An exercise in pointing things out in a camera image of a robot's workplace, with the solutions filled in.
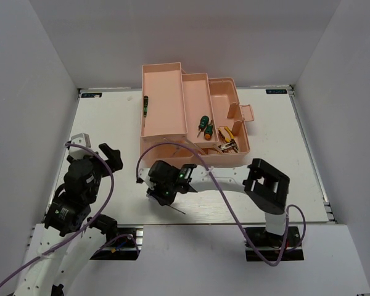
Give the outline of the blue red long screwdriver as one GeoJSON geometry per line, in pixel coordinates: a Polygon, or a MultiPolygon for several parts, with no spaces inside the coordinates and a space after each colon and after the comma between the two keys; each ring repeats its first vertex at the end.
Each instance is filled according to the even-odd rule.
{"type": "Polygon", "coordinates": [[[171,209],[173,209],[173,210],[175,210],[175,211],[177,211],[179,213],[182,213],[183,215],[186,214],[185,212],[183,212],[183,211],[175,208],[174,206],[172,206],[171,204],[169,204],[167,201],[165,201],[163,199],[158,199],[156,197],[152,197],[152,199],[155,200],[162,207],[169,207],[169,208],[171,208],[171,209]]]}

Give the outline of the green orange stubby screwdriver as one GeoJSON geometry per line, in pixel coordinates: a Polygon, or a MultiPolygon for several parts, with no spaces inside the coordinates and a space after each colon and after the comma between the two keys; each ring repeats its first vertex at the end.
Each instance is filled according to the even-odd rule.
{"type": "Polygon", "coordinates": [[[210,123],[206,126],[203,132],[203,136],[205,140],[211,140],[213,136],[213,123],[210,123]]]}

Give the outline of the thin green precision screwdriver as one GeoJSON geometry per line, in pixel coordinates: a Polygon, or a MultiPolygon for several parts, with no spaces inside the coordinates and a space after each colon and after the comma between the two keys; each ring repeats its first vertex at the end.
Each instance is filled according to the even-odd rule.
{"type": "Polygon", "coordinates": [[[143,111],[142,111],[142,115],[143,115],[143,126],[146,125],[148,104],[149,104],[149,97],[148,96],[144,96],[143,97],[143,111]]]}

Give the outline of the yellow needle-nose pliers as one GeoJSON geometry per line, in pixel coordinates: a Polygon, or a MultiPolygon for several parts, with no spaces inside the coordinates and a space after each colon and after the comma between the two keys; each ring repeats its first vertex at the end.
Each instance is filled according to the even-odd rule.
{"type": "Polygon", "coordinates": [[[234,135],[232,134],[231,130],[227,126],[225,126],[223,129],[226,133],[222,132],[222,128],[218,128],[218,135],[221,139],[221,142],[226,144],[235,141],[234,135]]]}

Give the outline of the pink plastic toolbox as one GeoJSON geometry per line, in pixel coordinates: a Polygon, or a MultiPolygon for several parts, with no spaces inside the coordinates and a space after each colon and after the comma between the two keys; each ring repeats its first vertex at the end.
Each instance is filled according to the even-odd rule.
{"type": "Polygon", "coordinates": [[[232,78],[209,78],[207,73],[186,73],[181,63],[142,66],[142,107],[140,152],[149,167],[164,160],[180,167],[204,160],[214,167],[243,165],[250,152],[246,123],[254,120],[250,105],[242,105],[232,78]],[[146,125],[143,126],[143,97],[149,97],[146,125]],[[198,136],[201,117],[213,123],[211,140],[198,136]],[[227,126],[239,152],[222,153],[224,143],[218,128],[227,126]]]}

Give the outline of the yellow combination pliers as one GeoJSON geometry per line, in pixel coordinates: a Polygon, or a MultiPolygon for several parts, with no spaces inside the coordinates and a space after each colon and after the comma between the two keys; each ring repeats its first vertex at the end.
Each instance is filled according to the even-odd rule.
{"type": "Polygon", "coordinates": [[[238,153],[239,152],[239,148],[237,146],[237,143],[235,140],[230,140],[229,142],[225,143],[225,144],[222,144],[222,145],[219,145],[218,146],[218,149],[222,152],[222,153],[227,153],[229,151],[234,151],[235,153],[238,153]]]}

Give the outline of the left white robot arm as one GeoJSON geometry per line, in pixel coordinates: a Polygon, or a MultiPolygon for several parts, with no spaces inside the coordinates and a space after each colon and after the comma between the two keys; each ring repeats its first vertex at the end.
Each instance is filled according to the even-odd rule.
{"type": "Polygon", "coordinates": [[[56,276],[66,256],[68,245],[96,217],[89,217],[91,204],[99,192],[102,178],[113,178],[123,168],[121,153],[108,144],[99,144],[103,153],[75,142],[68,142],[69,167],[57,188],[44,217],[44,232],[36,257],[27,264],[28,271],[15,295],[60,295],[63,285],[56,276]]]}

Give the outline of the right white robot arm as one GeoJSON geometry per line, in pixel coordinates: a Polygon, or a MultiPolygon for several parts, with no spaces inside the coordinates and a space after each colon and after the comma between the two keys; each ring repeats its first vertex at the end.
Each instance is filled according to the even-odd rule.
{"type": "Polygon", "coordinates": [[[178,193],[221,191],[247,194],[265,213],[266,238],[275,246],[289,237],[286,229],[286,202],[290,178],[261,158],[234,168],[205,168],[194,163],[181,168],[163,160],[139,170],[139,178],[148,186],[147,195],[161,206],[170,206],[178,193]]]}

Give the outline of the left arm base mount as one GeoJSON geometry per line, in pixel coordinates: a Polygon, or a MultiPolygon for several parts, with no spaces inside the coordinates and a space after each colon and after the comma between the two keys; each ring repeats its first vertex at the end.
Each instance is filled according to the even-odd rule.
{"type": "Polygon", "coordinates": [[[116,241],[97,251],[91,260],[136,261],[142,248],[144,227],[136,225],[117,226],[116,241]]]}

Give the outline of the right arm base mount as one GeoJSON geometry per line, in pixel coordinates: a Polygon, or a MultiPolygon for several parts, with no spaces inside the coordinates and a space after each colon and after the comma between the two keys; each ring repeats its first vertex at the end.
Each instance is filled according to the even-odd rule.
{"type": "MultiPolygon", "coordinates": [[[[266,259],[269,261],[278,259],[282,245],[281,237],[268,234],[264,227],[247,227],[245,231],[266,259]]],[[[290,226],[282,261],[303,261],[305,259],[300,238],[299,228],[290,226]]]]}

